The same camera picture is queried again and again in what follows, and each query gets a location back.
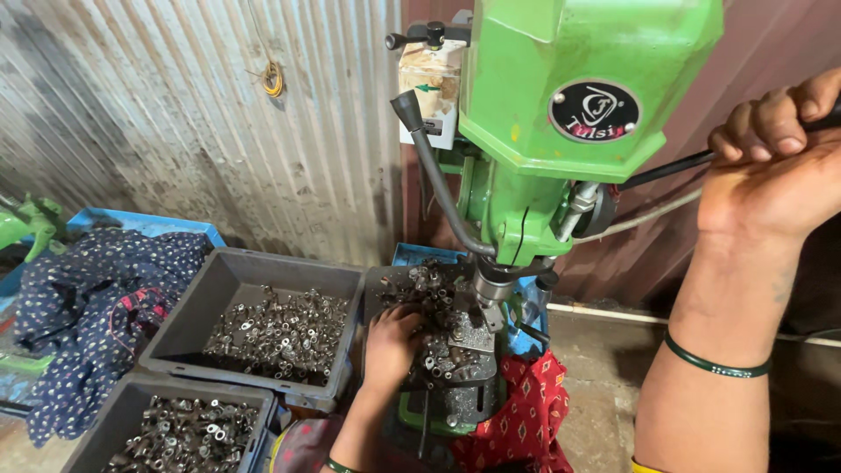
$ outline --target gray plastic crate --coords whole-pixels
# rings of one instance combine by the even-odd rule
[[[101,471],[114,454],[125,449],[126,440],[140,435],[143,410],[149,406],[152,396],[201,399],[206,402],[218,399],[235,404],[245,402],[250,407],[260,409],[237,473],[262,471],[263,444],[278,408],[277,399],[271,391],[172,376],[129,373],[114,387],[93,421],[93,426],[82,437],[61,473]]]
[[[289,393],[288,404],[332,411],[350,379],[346,363],[362,313],[365,268],[236,248],[216,248],[184,292],[180,302],[140,356],[141,366],[170,375],[253,385]],[[306,385],[201,365],[201,353],[219,314],[238,304],[256,305],[269,284],[281,295],[317,289],[347,299],[345,329],[326,386]]]

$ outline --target green machine part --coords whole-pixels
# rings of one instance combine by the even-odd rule
[[[49,199],[35,201],[29,194],[21,204],[14,202],[11,210],[0,207],[0,249],[32,235],[34,242],[24,261],[34,260],[49,245],[63,225],[58,221],[61,206]]]
[[[477,0],[458,118],[476,146],[458,143],[439,160],[462,174],[461,217],[497,246],[497,263],[526,266],[569,251],[572,238],[554,235],[572,181],[624,182],[666,142],[663,126],[722,23],[721,0],[532,0],[527,8]],[[553,123],[558,91],[588,81],[614,84],[636,103],[638,118],[621,138],[580,140]]]

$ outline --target red patterned cloth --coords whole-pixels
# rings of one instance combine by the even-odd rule
[[[508,402],[475,432],[450,446],[462,470],[474,473],[534,459],[529,471],[573,473],[555,439],[569,412],[569,395],[561,386],[567,369],[551,350],[529,362],[505,356],[500,369],[508,385]]]

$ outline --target green arrow sticker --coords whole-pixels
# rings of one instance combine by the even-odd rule
[[[431,90],[441,90],[440,87],[433,87],[429,84],[416,85],[415,88],[419,88],[420,90],[422,90],[424,92],[429,92]]]

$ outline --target sleeve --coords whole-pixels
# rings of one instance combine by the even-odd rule
[[[662,473],[657,470],[652,470],[650,468],[637,465],[637,462],[634,459],[631,459],[631,463],[633,464],[633,473]]]

